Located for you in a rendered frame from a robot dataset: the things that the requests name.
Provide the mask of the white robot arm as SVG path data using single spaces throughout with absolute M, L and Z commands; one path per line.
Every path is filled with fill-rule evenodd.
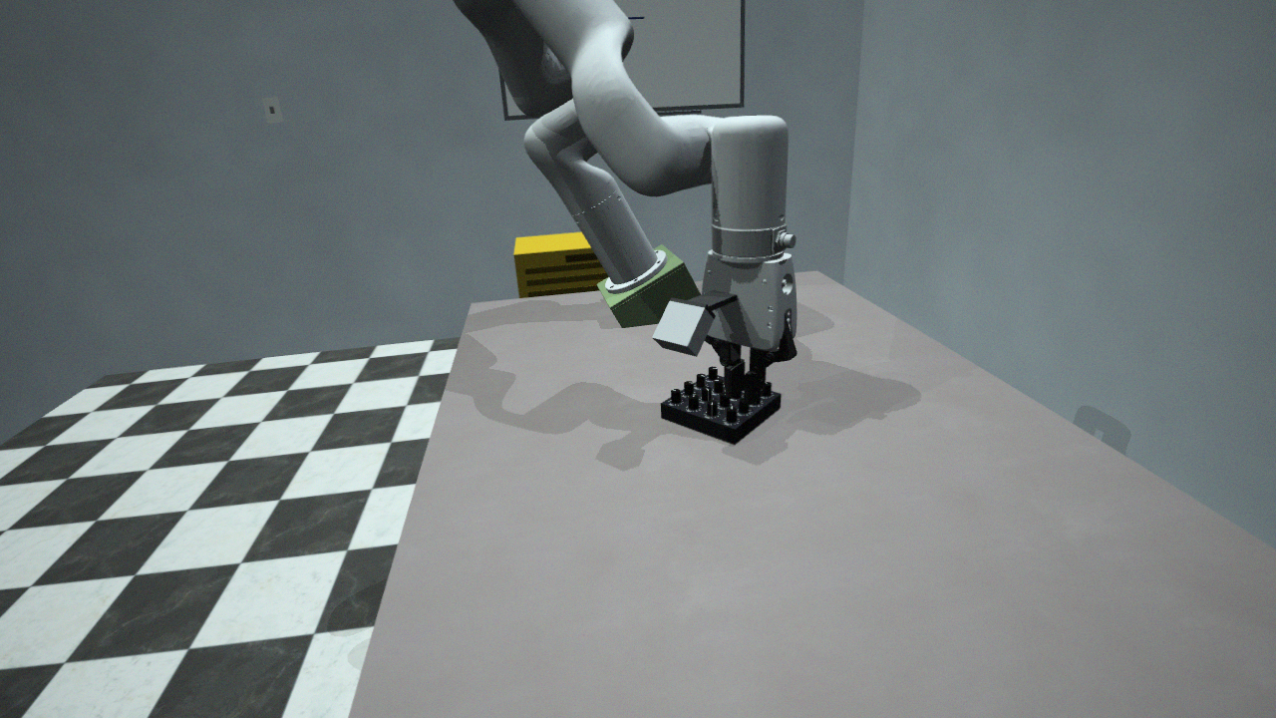
M 635 289 L 667 255 L 651 246 L 612 176 L 587 162 L 597 152 L 647 196 L 711 182 L 712 250 L 723 258 L 772 258 L 795 247 L 785 224 L 783 119 L 660 119 L 623 65 L 634 29 L 612 0 L 453 3 L 484 34 L 516 107 L 541 117 L 527 129 L 524 150 L 604 265 L 605 289 Z M 670 298 L 652 339 L 698 356 L 715 309 L 734 301 L 738 295 L 717 289 Z

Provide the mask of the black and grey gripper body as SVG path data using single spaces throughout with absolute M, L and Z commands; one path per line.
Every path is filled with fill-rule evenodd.
M 791 254 L 723 258 L 709 250 L 702 295 L 715 289 L 738 295 L 738 301 L 715 309 L 715 323 L 707 333 L 712 339 L 775 351 L 783 339 L 785 316 L 795 339 L 798 288 Z

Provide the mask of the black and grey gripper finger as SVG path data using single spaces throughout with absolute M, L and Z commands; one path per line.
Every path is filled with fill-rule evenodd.
M 763 356 L 760 356 L 763 353 Z M 766 394 L 766 371 L 763 369 L 769 367 L 775 362 L 789 362 L 794 356 L 798 356 L 798 349 L 795 349 L 795 343 L 792 341 L 792 332 L 790 330 L 789 321 L 785 316 L 785 330 L 783 339 L 780 339 L 780 349 L 763 351 L 754 349 L 752 347 L 752 371 L 746 372 L 746 392 L 744 392 L 744 403 L 752 406 L 755 400 L 760 399 Z
M 709 335 L 706 337 L 706 342 L 715 347 L 720 356 L 720 363 L 723 365 L 725 397 L 729 399 L 738 397 L 746 388 L 746 362 L 740 358 L 740 346 L 731 344 L 729 341 L 712 339 Z

